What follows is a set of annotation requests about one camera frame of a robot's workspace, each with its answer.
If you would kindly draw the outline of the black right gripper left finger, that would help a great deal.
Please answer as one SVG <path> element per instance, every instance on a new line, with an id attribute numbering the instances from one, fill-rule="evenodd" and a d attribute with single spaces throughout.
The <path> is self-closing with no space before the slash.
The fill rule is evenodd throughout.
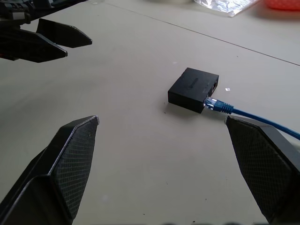
<path id="1" fill-rule="evenodd" d="M 96 115 L 62 126 L 0 203 L 2 225 L 71 225 L 90 175 Z"/>

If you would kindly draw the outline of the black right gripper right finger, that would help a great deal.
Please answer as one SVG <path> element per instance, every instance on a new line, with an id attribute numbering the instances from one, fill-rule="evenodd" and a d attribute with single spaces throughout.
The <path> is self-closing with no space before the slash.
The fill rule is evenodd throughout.
<path id="1" fill-rule="evenodd" d="M 276 128 L 228 116 L 240 172 L 271 225 L 300 223 L 300 153 Z"/>

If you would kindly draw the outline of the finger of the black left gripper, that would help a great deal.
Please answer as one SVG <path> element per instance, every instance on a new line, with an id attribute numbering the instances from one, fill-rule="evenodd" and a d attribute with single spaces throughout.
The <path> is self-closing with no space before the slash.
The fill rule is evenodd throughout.
<path id="1" fill-rule="evenodd" d="M 69 48 L 77 48 L 92 44 L 92 39 L 75 26 L 46 19 L 39 19 L 37 33 L 58 45 Z"/>
<path id="2" fill-rule="evenodd" d="M 0 57 L 41 63 L 67 57 L 68 53 L 43 35 L 22 29 L 0 31 Z"/>

